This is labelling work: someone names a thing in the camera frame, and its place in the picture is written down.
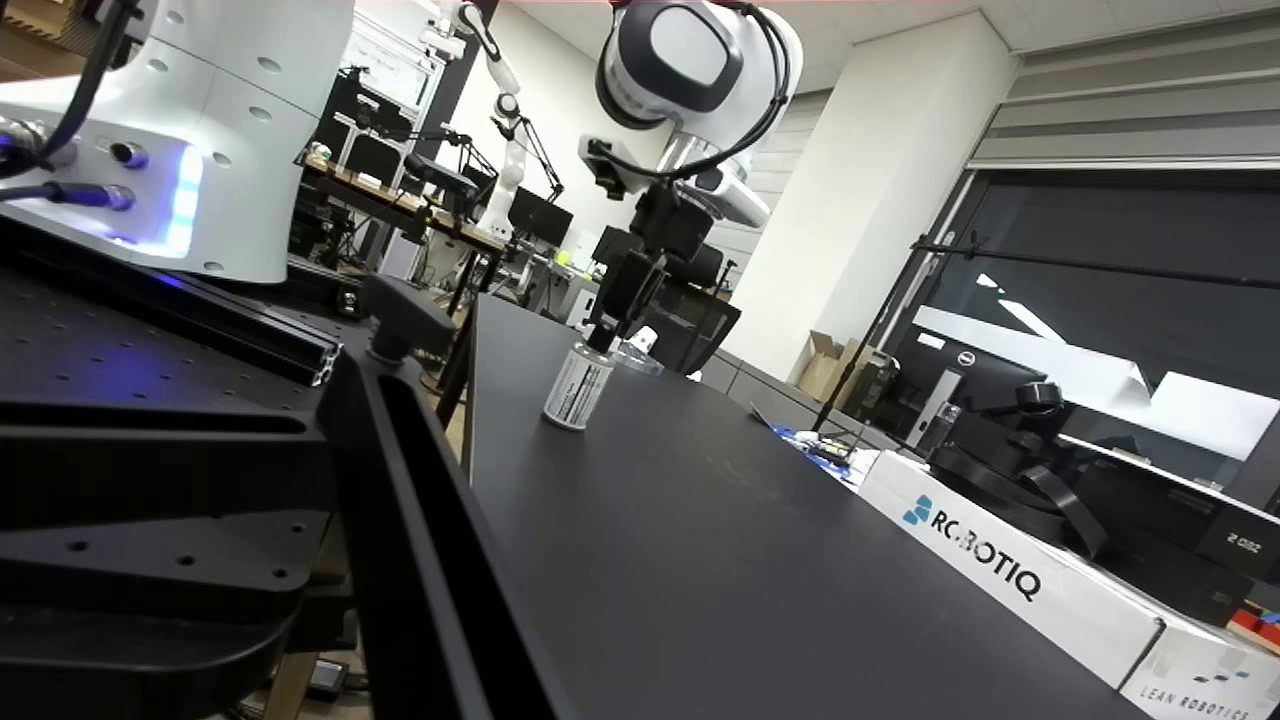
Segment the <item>cylindrical container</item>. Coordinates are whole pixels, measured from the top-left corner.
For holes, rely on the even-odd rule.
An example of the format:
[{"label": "cylindrical container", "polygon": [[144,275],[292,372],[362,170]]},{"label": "cylindrical container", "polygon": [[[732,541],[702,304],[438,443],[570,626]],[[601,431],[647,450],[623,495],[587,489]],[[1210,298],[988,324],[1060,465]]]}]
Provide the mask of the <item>cylindrical container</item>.
[{"label": "cylindrical container", "polygon": [[560,427],[585,431],[610,376],[609,357],[610,334],[594,333],[590,341],[576,341],[560,363],[560,376],[547,392],[542,417]]}]

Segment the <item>black chair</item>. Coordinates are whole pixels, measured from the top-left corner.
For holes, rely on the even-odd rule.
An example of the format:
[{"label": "black chair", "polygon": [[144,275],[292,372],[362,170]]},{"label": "black chair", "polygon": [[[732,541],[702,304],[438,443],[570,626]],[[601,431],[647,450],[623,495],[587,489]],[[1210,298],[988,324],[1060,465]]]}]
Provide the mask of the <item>black chair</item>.
[{"label": "black chair", "polygon": [[639,324],[656,333],[652,360],[667,372],[698,372],[723,334],[734,328],[741,309],[686,285],[658,285]]}]

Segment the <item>black tabletop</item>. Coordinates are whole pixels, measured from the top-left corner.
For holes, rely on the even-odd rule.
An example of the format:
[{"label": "black tabletop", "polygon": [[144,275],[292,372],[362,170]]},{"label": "black tabletop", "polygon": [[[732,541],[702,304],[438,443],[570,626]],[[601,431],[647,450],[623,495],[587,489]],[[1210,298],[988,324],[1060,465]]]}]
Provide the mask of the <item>black tabletop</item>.
[{"label": "black tabletop", "polygon": [[1109,720],[1126,698],[676,376],[539,420],[568,333],[478,298],[470,493],[585,720]]}]

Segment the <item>white robotic device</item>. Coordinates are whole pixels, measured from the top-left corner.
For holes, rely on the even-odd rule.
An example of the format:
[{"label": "white robotic device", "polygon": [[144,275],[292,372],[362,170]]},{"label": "white robotic device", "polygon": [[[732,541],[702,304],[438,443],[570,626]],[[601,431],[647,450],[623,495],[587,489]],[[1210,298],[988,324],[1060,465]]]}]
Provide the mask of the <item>white robotic device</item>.
[{"label": "white robotic device", "polygon": [[[295,156],[319,122],[354,0],[149,2],[155,6],[144,15],[144,46],[128,69],[103,75],[76,141],[6,176],[13,152],[22,142],[33,152],[60,122],[76,78],[0,84],[0,210],[133,264],[281,285],[300,183]],[[423,52],[454,56],[459,15],[475,6],[459,0],[436,0],[436,6]],[[800,41],[773,13],[710,0],[617,0],[601,101],[632,129],[676,121],[686,136],[678,161],[702,163],[686,170],[686,187],[732,201],[734,170],[717,179],[710,168],[773,129],[794,75]],[[517,129],[500,170],[503,190],[521,183],[522,156],[527,130]],[[587,156],[590,168],[601,161],[623,170],[628,187],[652,179],[621,156]],[[33,190],[51,183],[93,190],[79,201]],[[486,223],[500,229],[503,206],[506,201],[497,195]]]}]

